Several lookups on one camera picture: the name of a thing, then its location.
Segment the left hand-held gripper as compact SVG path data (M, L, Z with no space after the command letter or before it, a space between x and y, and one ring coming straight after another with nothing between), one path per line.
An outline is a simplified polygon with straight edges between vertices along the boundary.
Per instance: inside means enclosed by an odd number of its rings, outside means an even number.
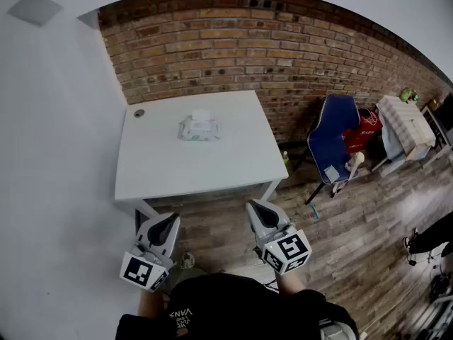
M119 277L148 292L157 291L176 264L172 254L179 228L180 215L176 212L145 220L123 256Z

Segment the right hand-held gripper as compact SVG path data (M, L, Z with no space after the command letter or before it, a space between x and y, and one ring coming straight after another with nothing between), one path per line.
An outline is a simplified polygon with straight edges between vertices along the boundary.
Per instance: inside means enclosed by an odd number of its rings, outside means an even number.
M264 263L280 275L306 264L312 248L304 231L296 229L282 208L253 199L246 211L256 238L254 251Z

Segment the white wet wipes pack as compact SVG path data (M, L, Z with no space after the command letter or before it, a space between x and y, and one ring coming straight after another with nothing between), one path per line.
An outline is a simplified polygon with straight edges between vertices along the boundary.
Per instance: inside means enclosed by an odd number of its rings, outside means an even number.
M179 123L178 138L194 142L217 141L220 139L219 123L208 110L194 109Z

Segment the person's right forearm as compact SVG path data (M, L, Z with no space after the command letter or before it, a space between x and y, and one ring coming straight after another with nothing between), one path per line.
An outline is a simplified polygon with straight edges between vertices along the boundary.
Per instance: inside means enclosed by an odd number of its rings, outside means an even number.
M290 297L300 291L306 290L306 276L301 271L290 271L285 274L275 274L279 294Z

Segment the person's left forearm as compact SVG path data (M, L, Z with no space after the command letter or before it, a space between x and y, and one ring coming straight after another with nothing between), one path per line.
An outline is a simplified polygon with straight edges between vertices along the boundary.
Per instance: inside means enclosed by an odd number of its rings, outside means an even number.
M166 294L162 290L152 293L147 290L141 292L137 315L149 319L157 319L165 313Z

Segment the white table leg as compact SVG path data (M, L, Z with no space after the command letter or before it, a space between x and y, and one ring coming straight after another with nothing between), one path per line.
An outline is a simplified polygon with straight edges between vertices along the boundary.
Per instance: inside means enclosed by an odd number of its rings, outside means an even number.
M275 179L273 181L264 183L262 188L261 188L261 195L260 199L261 200L268 200L272 194L275 192L275 189L278 187L280 184L281 179Z
M143 222L158 216L159 213L145 200L139 200L134 205L135 234L137 234Z

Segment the person's black shirt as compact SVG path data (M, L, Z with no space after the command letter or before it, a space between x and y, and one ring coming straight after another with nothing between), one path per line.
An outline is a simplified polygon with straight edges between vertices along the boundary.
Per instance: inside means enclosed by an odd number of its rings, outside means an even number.
M157 319L124 314L115 340L321 340L319 321L349 325L348 311L306 289L290 297L258 281L228 273L182 280Z

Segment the beige bottle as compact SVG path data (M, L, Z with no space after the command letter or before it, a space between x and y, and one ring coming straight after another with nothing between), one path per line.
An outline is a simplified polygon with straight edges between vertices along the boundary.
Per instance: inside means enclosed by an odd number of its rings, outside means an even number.
M349 181L354 178L357 169L364 162L364 160L364 154L362 152L356 152L351 156L350 160L345 163L345 168L350 174L348 177Z

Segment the blue chair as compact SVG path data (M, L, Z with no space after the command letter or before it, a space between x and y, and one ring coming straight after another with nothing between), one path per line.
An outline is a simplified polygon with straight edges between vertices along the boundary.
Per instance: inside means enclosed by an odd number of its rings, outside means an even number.
M343 141L343 133L347 129L356 128L359 124L359 111L352 96L330 95L325 98L321 112L307 136L306 149L292 169L296 171L308 155L312 156L321 182L306 200L307 205L324 186L348 180L350 174L345 168L345 163L350 160L351 154ZM324 173L324 169L330 165L340 174L335 183L331 183Z

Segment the red bag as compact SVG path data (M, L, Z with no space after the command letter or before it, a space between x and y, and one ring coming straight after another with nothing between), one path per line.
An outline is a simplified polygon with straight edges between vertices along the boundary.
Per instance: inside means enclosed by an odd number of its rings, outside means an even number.
M382 123L376 111L370 111L368 108L360 108L358 111L360 124L343 133L343 141L350 154L364 149L374 135L382 130Z

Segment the pale blue cloth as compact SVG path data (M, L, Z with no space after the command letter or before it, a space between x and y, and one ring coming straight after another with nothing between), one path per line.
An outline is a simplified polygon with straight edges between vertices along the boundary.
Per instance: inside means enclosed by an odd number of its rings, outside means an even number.
M379 119L382 124L382 142L387 159L392 162L404 160L406 157L404 148L395 130L381 113L379 113Z

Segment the checkered cloth covered table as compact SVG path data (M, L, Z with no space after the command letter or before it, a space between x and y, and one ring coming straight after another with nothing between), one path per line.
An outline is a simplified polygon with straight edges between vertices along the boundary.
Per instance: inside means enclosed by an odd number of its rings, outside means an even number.
M400 139L405 160L421 160L435 146L435 135L416 104L405 103L395 96L383 96L377 108Z

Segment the grey metal rack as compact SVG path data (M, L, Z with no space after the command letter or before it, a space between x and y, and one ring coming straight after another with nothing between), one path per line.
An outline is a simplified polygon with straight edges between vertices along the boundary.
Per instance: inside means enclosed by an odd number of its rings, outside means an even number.
M453 322L453 254L432 267L425 304L415 314L403 340L446 340Z

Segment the black monitor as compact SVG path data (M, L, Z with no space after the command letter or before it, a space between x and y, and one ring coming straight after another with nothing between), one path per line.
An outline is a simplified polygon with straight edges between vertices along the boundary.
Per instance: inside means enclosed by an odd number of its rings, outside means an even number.
M439 124L446 131L453 128L453 93L449 93L440 106L435 110L434 115Z

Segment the grey ceiling panel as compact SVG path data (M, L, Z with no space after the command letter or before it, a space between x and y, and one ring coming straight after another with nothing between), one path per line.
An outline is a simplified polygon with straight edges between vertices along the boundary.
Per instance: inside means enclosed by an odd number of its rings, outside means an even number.
M34 26L43 27L62 9L62 6L53 0L18 0L7 14Z

